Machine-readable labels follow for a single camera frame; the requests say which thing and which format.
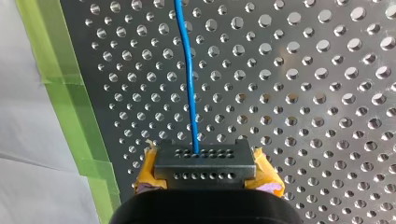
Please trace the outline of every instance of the black object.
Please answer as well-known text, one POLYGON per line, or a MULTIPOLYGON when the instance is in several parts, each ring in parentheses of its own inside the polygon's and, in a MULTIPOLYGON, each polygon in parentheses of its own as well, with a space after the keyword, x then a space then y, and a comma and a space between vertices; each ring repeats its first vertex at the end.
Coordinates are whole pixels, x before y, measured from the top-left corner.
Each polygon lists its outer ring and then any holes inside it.
POLYGON ((153 190, 135 195, 110 224, 301 224, 295 210, 273 194, 239 190, 153 190))
POLYGON ((154 164, 156 179, 165 179, 169 189, 242 189, 256 176, 248 140, 235 145, 201 145, 200 154, 191 146, 161 141, 154 164))

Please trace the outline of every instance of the hole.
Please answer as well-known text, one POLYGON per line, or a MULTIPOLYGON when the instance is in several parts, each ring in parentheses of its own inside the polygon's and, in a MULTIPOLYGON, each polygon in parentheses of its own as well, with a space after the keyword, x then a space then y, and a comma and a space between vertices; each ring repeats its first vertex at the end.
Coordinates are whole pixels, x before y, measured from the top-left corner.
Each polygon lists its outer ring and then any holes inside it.
POLYGON ((328 130, 326 132, 326 137, 334 137, 336 135, 336 131, 335 130, 328 130))
POLYGON ((396 5, 391 5, 385 10, 385 15, 388 19, 393 20, 396 18, 396 5))
POLYGON ((365 63, 365 64, 371 64, 371 63, 373 63, 373 62, 375 62, 375 59, 376 59, 376 56, 374 55, 374 54, 372 54, 372 53, 370 53, 370 54, 366 54, 363 58, 362 58, 362 61, 365 63))
POLYGON ((274 107, 274 113, 281 114, 282 112, 283 112, 283 107, 282 106, 275 106, 274 107))
POLYGON ((364 7, 355 7, 350 13, 350 18, 353 21, 361 21, 366 17, 366 10, 364 7))
POLYGON ((285 3, 284 3, 282 0, 276 0, 276 1, 274 2, 274 8, 275 8, 276 10, 280 10, 280 9, 282 9, 284 6, 285 6, 285 3))
POLYGON ((149 72, 147 75, 147 79, 149 82, 155 82, 157 80, 157 76, 154 73, 149 72))
POLYGON ((312 168, 318 168, 320 165, 321 162, 318 159, 312 159, 311 161, 309 161, 309 166, 312 168))
POLYGON ((363 223, 363 218, 361 218, 361 217, 353 217, 352 218, 352 223, 353 224, 361 224, 361 223, 363 223))
POLYGON ((218 13, 219 13, 219 15, 227 14, 227 7, 224 5, 219 6, 218 13))
POLYGON ((334 153, 332 153, 331 151, 323 152, 323 157, 326 159, 332 158, 333 156, 334 156, 334 153))
POLYGON ((347 178, 348 179, 356 179, 356 178, 358 178, 358 175, 355 173, 349 173, 349 174, 347 174, 347 178))
POLYGON ((296 160, 293 157, 287 157, 285 159, 285 164, 288 166, 293 166, 296 164, 296 160))
POLYGON ((376 142, 373 142, 373 141, 366 142, 364 144, 364 149, 366 151, 374 151, 377 149, 377 144, 376 144, 376 142))
POLYGON ((261 55, 267 55, 271 52, 271 50, 272 50, 271 45, 269 45, 267 43, 261 44, 259 47, 259 53, 261 55))
POLYGON ((395 45, 396 45, 396 41, 393 36, 385 37, 380 44, 382 50, 393 49, 395 45))
POLYGON ((341 101, 344 105, 352 105, 356 101, 356 96, 352 93, 347 93, 343 96, 341 101))
POLYGON ((347 163, 344 162, 344 161, 337 161, 337 162, 334 164, 334 168, 335 168, 336 170, 344 170, 345 168, 347 168, 347 163))
POLYGON ((209 175, 209 178, 210 178, 210 179, 216 179, 216 177, 217 177, 217 175, 216 175, 215 173, 211 173, 211 174, 209 175))
POLYGON ((288 103, 289 105, 293 105, 297 103, 297 101, 298 101, 298 95, 295 93, 291 93, 286 96, 286 103, 288 103))
POLYGON ((241 56, 245 53, 245 48, 242 45, 235 45, 233 47, 233 55, 241 56))
POLYGON ((349 118, 340 119, 340 121, 338 122, 338 125, 341 128, 349 128, 350 126, 352 126, 352 119, 349 119, 349 118))
POLYGON ((227 178, 229 178, 229 179, 235 179, 235 178, 236 178, 236 175, 235 175, 234 173, 229 173, 229 174, 227 174, 227 178))
POLYGON ((373 105, 382 105, 387 101, 387 96, 382 93, 377 93, 372 98, 373 105))
POLYGON ((396 192, 396 185, 394 184, 388 184, 384 187, 384 191, 386 193, 395 193, 396 192))
POLYGON ((301 22, 301 15, 298 12, 291 12, 288 16, 288 23, 290 25, 297 25, 301 22))
POLYGON ((261 142, 263 145, 268 146, 271 145, 272 139, 269 136, 264 136, 262 137, 261 142))
POLYGON ((318 201, 318 197, 315 195, 308 195, 306 197, 306 201, 309 203, 316 203, 318 201))
POLYGON ((223 143, 223 142, 225 142, 225 140, 227 140, 227 137, 221 133, 221 134, 218 134, 217 140, 218 140, 218 142, 223 143))
POLYGON ((353 79, 359 75, 359 70, 356 67, 349 67, 344 73, 346 79, 353 79))
POLYGON ((256 38, 256 34, 254 34, 253 32, 248 32, 247 33, 247 41, 252 41, 256 38))
POLYGON ((349 0, 336 0, 338 6, 346 6, 349 0))
POLYGON ((392 139, 393 138, 393 133, 392 132, 384 132, 384 133, 382 133, 382 135, 381 135, 381 139, 383 140, 383 141, 388 141, 388 140, 390 140, 390 139, 392 139))
POLYGON ((117 82, 117 81, 119 80, 119 77, 118 77, 116 74, 114 74, 114 73, 110 73, 110 74, 108 75, 108 79, 109 79, 111 82, 117 82))
POLYGON ((345 25, 338 25, 334 28, 334 34, 336 36, 344 35, 347 32, 347 28, 345 25))
POLYGON ((391 203, 382 203, 380 208, 382 211, 390 211, 393 209, 393 205, 391 203))
POLYGON ((133 0, 131 6, 134 10, 140 11, 142 9, 142 2, 140 0, 133 0))
POLYGON ((391 70, 387 66, 381 66, 375 71, 376 77, 384 79, 390 76, 391 70))
POLYGON ((332 57, 332 63, 334 65, 340 64, 344 61, 344 57, 341 55, 335 55, 334 57, 332 57))
POLYGON ((336 115, 337 113, 338 113, 338 108, 337 107, 331 107, 331 108, 329 108, 329 110, 327 110, 327 113, 329 114, 329 115, 336 115))
POLYGON ((227 34, 222 34, 222 35, 220 36, 220 41, 221 41, 222 43, 227 42, 229 39, 230 39, 230 37, 229 37, 227 34))
POLYGON ((374 169, 374 166, 373 166, 373 164, 370 163, 370 162, 364 162, 364 163, 361 165, 361 170, 362 170, 363 172, 370 172, 370 171, 372 171, 373 169, 374 169))
POLYGON ((165 7, 165 0, 154 0, 154 6, 157 8, 165 7))
POLYGON ((280 135, 280 134, 282 134, 282 133, 283 133, 283 129, 281 129, 281 128, 274 128, 274 134, 280 135))
POLYGON ((235 80, 237 81, 242 81, 243 79, 245 79, 246 77, 246 73, 242 70, 237 70, 234 74, 233 77, 235 78, 235 80))
POLYGON ((214 32, 218 29, 218 23, 215 20, 210 19, 206 22, 205 27, 207 31, 214 32))
POLYGON ((271 22, 272 22, 272 18, 267 14, 261 15, 259 18, 259 25, 262 28, 271 25, 271 22))
POLYGON ((367 125, 370 129, 374 130, 381 127, 382 122, 380 119, 374 118, 374 119, 370 119, 367 125))
POLYGON ((233 27, 233 29, 239 30, 244 26, 244 20, 240 17, 234 17, 231 20, 231 26, 233 27))
POLYGON ((361 139, 364 137, 364 132, 363 131, 356 131, 352 134, 352 137, 355 139, 361 139))
POLYGON ((320 139, 312 139, 310 144, 309 144, 312 148, 319 148, 323 146, 323 143, 320 139))
POLYGON ((371 82, 369 82, 369 81, 363 81, 363 82, 359 85, 358 89, 359 89, 359 91, 369 91, 369 90, 372 88, 372 86, 373 86, 373 84, 372 84, 371 82))
POLYGON ((381 153, 378 155, 378 157, 376 158, 379 162, 384 162, 387 161, 389 159, 389 156, 385 153, 381 153))
POLYGON ((287 46, 287 50, 290 54, 297 53, 299 48, 300 44, 295 41, 290 42, 287 46))
POLYGON ((215 94, 213 95, 213 101, 214 101, 215 103, 220 103, 222 100, 223 100, 223 97, 222 97, 221 94, 215 93, 215 94))
POLYGON ((184 26, 186 27, 187 33, 191 33, 192 31, 192 24, 189 21, 184 22, 184 26))
POLYGON ((169 34, 169 26, 166 23, 161 23, 158 26, 158 31, 160 32, 160 34, 162 35, 167 35, 169 34))
POLYGON ((312 88, 311 83, 304 82, 303 84, 301 84, 302 91, 309 91, 309 90, 311 90, 311 88, 312 88))
POLYGON ((317 43, 317 50, 318 52, 326 52, 330 49, 330 42, 328 40, 320 40, 317 43))
POLYGON ((316 93, 314 95, 313 101, 316 105, 322 105, 326 102, 326 95, 324 93, 316 93))
POLYGON ((118 3, 118 2, 111 2, 111 4, 110 4, 110 9, 111 9, 114 13, 119 13, 119 12, 121 11, 120 3, 118 3))
POLYGON ((244 93, 239 93, 239 94, 237 94, 237 95, 235 96, 235 101, 236 101, 238 104, 244 103, 245 99, 246 99, 246 95, 245 95, 244 93))
POLYGON ((357 200, 355 202, 355 207, 357 207, 357 208, 363 208, 365 206, 367 206, 367 202, 364 200, 357 200))
POLYGON ((96 5, 96 4, 92 4, 92 5, 91 5, 91 13, 92 13, 93 15, 99 15, 99 13, 100 13, 100 8, 99 8, 99 6, 96 5))
POLYGON ((349 40, 349 42, 347 43, 347 48, 349 49, 349 51, 359 50, 361 49, 361 46, 362 46, 361 40, 358 38, 353 38, 349 40))
POLYGON ((349 158, 353 161, 358 160, 361 157, 361 154, 359 154, 358 152, 351 152, 349 154, 349 158))
POLYGON ((277 66, 277 67, 282 66, 283 63, 285 63, 285 61, 283 60, 283 58, 276 57, 276 58, 274 59, 274 65, 277 66))
POLYGON ((237 121, 239 124, 246 124, 248 123, 248 117, 245 115, 240 115, 238 116, 237 121))
POLYGON ((396 116, 396 108, 392 107, 387 110, 387 116, 392 118, 396 116))
POLYGON ((303 35, 305 36, 305 38, 312 37, 314 34, 315 34, 315 30, 311 27, 307 27, 303 31, 303 35))
POLYGON ((269 125, 269 124, 271 124, 271 122, 272 122, 272 119, 271 119, 271 117, 269 117, 269 116, 263 116, 263 117, 260 119, 260 123, 261 123, 262 125, 269 125))
POLYGON ((368 211, 367 212, 367 217, 376 217, 376 212, 375 211, 368 211))
POLYGON ((316 2, 317 2, 316 0, 304 0, 304 5, 306 7, 312 7, 315 5, 316 2))
POLYGON ((255 8, 256 8, 256 7, 254 6, 253 3, 247 3, 247 4, 245 5, 245 11, 246 11, 246 12, 252 12, 252 11, 254 11, 255 8))
POLYGON ((261 80, 268 80, 271 76, 271 72, 267 69, 263 69, 260 71, 259 77, 261 80))
POLYGON ((137 31, 137 34, 141 35, 141 36, 145 36, 148 34, 148 29, 144 25, 138 25, 136 28, 136 31, 137 31))
POLYGON ((285 139, 285 145, 287 147, 294 147, 297 144, 297 140, 293 137, 287 137, 285 139))
POLYGON ((105 39, 105 38, 107 37, 106 31, 105 31, 104 29, 102 29, 102 28, 97 29, 96 35, 97 35, 99 38, 101 38, 101 39, 105 39))
POLYGON ((277 83, 274 85, 274 91, 282 91, 284 87, 285 87, 285 86, 283 86, 282 83, 277 82, 277 83))
POLYGON ((250 83, 250 84, 248 84, 248 87, 247 87, 247 89, 248 89, 249 91, 256 91, 258 88, 259 88, 259 87, 257 86, 256 83, 250 83))
POLYGON ((379 32, 379 30, 381 29, 381 27, 379 26, 379 24, 376 23, 372 23, 367 27, 367 33, 369 35, 375 35, 379 32))
POLYGON ((318 20, 321 23, 329 22, 331 19, 332 19, 332 13, 330 12, 330 10, 325 9, 319 12, 318 20))
POLYGON ((396 174, 396 164, 392 164, 392 165, 389 167, 389 172, 390 172, 391 174, 393 174, 393 175, 396 174))
POLYGON ((310 177, 307 182, 310 186, 317 186, 319 184, 319 180, 315 177, 310 177))
POLYGON ((329 72, 326 68, 319 68, 315 71, 315 78, 316 79, 325 79, 329 75, 329 72))
POLYGON ((324 119, 317 117, 317 118, 313 118, 311 121, 312 126, 314 127, 321 127, 324 124, 324 119))
POLYGON ((173 51, 171 49, 165 49, 163 51, 163 57, 165 59, 170 60, 170 59, 173 58, 173 56, 174 56, 174 53, 173 53, 173 51))
POLYGON ((93 21, 90 19, 85 20, 85 25, 86 26, 91 26, 93 24, 93 21))
POLYGON ((209 50, 207 51, 207 54, 208 54, 210 57, 213 58, 213 57, 216 57, 216 56, 218 56, 218 55, 220 54, 220 50, 219 50, 218 47, 212 46, 212 47, 210 47, 209 50))

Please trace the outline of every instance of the wire insulation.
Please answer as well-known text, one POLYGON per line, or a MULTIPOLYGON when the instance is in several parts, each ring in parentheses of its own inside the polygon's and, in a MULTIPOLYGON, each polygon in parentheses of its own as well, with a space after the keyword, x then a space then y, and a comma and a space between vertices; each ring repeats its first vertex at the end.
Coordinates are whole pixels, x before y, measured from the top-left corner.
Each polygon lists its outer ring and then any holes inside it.
POLYGON ((192 146, 194 153, 198 154, 199 142, 198 142, 198 124, 195 120, 196 117, 196 106, 194 100, 194 75, 192 68, 192 56, 191 56, 191 45, 189 40, 189 34, 187 33, 184 14, 183 14, 183 0, 175 0, 175 10, 178 30, 180 31, 181 42, 184 49, 184 57, 186 60, 187 68, 187 94, 189 97, 189 109, 190 109, 190 122, 191 122, 191 134, 192 134, 192 146))

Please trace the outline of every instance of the perforated metal sheet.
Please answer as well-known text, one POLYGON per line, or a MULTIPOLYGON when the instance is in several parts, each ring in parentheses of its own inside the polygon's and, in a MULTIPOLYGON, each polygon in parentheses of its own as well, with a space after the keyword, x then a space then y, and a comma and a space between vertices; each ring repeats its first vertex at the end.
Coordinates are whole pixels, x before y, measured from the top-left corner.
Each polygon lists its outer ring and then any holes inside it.
MULTIPOLYGON (((191 140, 173 1, 61 2, 125 200, 191 140)), ((264 147, 305 223, 395 223, 395 1, 185 3, 201 141, 264 147)))

